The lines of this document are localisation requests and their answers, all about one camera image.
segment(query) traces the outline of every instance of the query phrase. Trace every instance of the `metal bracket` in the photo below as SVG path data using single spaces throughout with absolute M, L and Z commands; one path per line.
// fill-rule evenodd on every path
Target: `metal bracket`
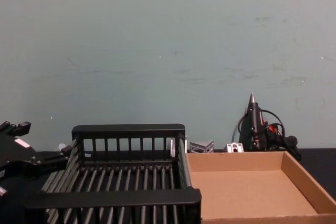
M 243 144 L 242 143 L 230 143 L 227 144 L 224 147 L 224 152 L 228 152 L 228 153 L 234 153 L 234 152 L 244 152 L 244 148 L 243 148 Z

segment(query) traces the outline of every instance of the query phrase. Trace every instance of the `black cable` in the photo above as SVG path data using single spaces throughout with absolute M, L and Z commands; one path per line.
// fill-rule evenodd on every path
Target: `black cable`
M 261 110 L 261 112 L 265 112 L 265 113 L 268 113 L 268 114 L 271 114 L 272 116 L 274 116 L 278 121 L 279 121 L 279 123 L 273 123 L 273 124 L 269 124 L 265 129 L 263 129 L 262 131 L 260 131 L 260 132 L 257 132 L 256 134 L 261 134 L 261 133 L 264 133 L 264 131 L 266 130 L 266 129 L 268 129 L 270 126 L 274 126 L 274 125 L 276 125 L 276 126 L 278 126 L 278 125 L 280 125 L 281 126 L 281 131 L 282 131 L 282 140 L 283 140 L 283 142 L 287 145 L 287 143 L 286 143 L 286 141 L 285 141 L 285 127 L 284 127 L 284 125 L 283 125 L 283 123 L 282 123 L 282 121 L 280 120 L 280 118 L 277 116 L 277 115 L 275 115 L 273 112 L 271 112 L 271 111 L 269 111 L 269 110 Z M 240 130 L 240 125 L 242 124 L 242 121 L 247 117 L 247 115 L 248 115 L 248 113 L 246 113 L 245 115 L 243 115 L 241 118 L 240 118 L 240 120 L 239 120 L 239 122 L 238 122 L 238 132 L 242 135 L 242 136 L 244 136 L 244 137 L 252 137 L 253 135 L 251 134 L 251 135 L 245 135 L 241 130 Z

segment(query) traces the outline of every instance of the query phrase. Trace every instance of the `glue gun nozzle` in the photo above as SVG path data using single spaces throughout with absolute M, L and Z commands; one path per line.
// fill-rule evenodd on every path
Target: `glue gun nozzle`
M 250 103 L 255 103 L 256 101 L 254 100 L 254 94 L 253 92 L 251 93 L 251 96 L 250 96 Z

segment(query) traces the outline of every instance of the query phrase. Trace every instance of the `white label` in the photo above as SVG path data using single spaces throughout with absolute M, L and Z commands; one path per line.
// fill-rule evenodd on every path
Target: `white label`
M 170 156 L 175 157 L 175 139 L 170 140 Z
M 30 147 L 29 144 L 27 144 L 25 141 L 23 141 L 23 140 L 21 140 L 21 139 L 19 139 L 19 138 L 16 139 L 15 142 L 18 143 L 19 145 L 22 145 L 24 148 L 28 148 L 28 147 Z
M 6 170 L 2 170 L 2 171 L 0 172 L 0 178 L 2 178 L 3 176 L 5 176 L 5 171 L 6 171 Z

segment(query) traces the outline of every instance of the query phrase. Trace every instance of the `black tool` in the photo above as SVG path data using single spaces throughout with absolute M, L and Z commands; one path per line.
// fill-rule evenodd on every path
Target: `black tool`
M 30 125 L 29 122 L 18 125 L 4 122 L 0 125 L 0 180 L 16 175 L 37 178 L 66 168 L 67 155 L 71 152 L 68 146 L 64 153 L 44 158 L 29 144 L 16 138 L 28 134 Z
M 279 123 L 268 124 L 262 116 L 263 112 L 273 115 Z M 285 127 L 280 118 L 273 112 L 261 109 L 253 93 L 245 115 L 238 122 L 238 132 L 240 133 L 239 142 L 243 144 L 245 151 L 276 151 L 282 147 L 294 158 L 301 160 L 297 149 L 297 138 L 285 137 Z

